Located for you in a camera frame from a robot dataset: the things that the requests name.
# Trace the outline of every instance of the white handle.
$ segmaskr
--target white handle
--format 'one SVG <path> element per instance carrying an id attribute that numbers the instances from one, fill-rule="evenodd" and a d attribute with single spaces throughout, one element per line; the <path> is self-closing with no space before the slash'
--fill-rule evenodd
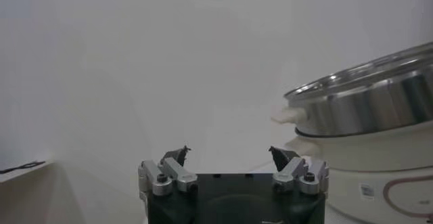
<path id="1" fill-rule="evenodd" d="M 312 156 L 315 158 L 320 158 L 321 156 L 321 149 L 316 143 L 299 137 L 295 137 L 293 140 L 286 143 L 284 147 L 287 150 L 293 150 L 299 156 Z"/>
<path id="2" fill-rule="evenodd" d="M 271 117 L 271 120 L 279 123 L 279 124 L 298 124 L 300 122 L 305 121 L 308 118 L 306 112 L 303 108 L 290 108 L 285 107 L 281 112 L 274 114 Z"/>

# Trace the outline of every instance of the metal steamer pot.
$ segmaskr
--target metal steamer pot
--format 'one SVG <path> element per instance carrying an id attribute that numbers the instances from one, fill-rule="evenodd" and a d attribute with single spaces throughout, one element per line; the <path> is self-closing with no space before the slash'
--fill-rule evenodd
<path id="1" fill-rule="evenodd" d="M 372 223 L 433 221 L 433 43 L 285 95 L 286 144 L 330 167 L 329 203 Z"/>

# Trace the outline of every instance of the bolt head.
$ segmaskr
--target bolt head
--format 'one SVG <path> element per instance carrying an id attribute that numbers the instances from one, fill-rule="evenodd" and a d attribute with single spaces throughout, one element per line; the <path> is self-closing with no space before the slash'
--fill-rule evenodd
<path id="1" fill-rule="evenodd" d="M 311 172 L 308 172 L 307 174 L 305 174 L 304 176 L 304 180 L 308 181 L 308 182 L 313 182 L 316 179 L 316 177 L 314 176 L 314 174 L 312 174 Z"/>
<path id="2" fill-rule="evenodd" d="M 167 177 L 167 175 L 165 175 L 165 174 L 159 174 L 159 175 L 156 177 L 156 181 L 157 181 L 158 183 L 165 183 L 167 180 L 168 180 L 168 177 Z"/>

